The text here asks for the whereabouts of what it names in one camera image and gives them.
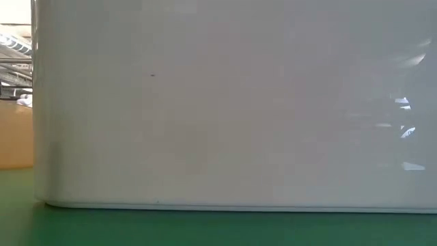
green table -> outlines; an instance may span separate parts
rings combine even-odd
[[[55,208],[0,171],[0,245],[437,245],[437,215]]]

white plastic container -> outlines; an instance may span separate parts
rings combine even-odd
[[[37,0],[36,197],[434,213],[436,3]]]

white object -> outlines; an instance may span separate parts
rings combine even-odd
[[[37,5],[37,198],[85,208],[437,212],[435,163],[399,168],[399,135],[384,134],[397,128],[364,123],[359,111],[399,90],[413,105],[404,88],[414,87],[414,68],[435,80],[434,1]],[[423,52],[414,68],[396,63]],[[429,139],[415,148],[435,145]]]
[[[33,96],[31,94],[21,94],[20,99],[16,101],[16,104],[32,107]]]

green surface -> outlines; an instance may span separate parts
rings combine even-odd
[[[436,215],[55,208],[33,200],[32,175],[0,171],[0,246],[437,245]]]

metal rack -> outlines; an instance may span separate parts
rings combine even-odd
[[[21,94],[32,94],[32,74],[12,64],[30,64],[31,59],[0,58],[0,100],[18,100]]]

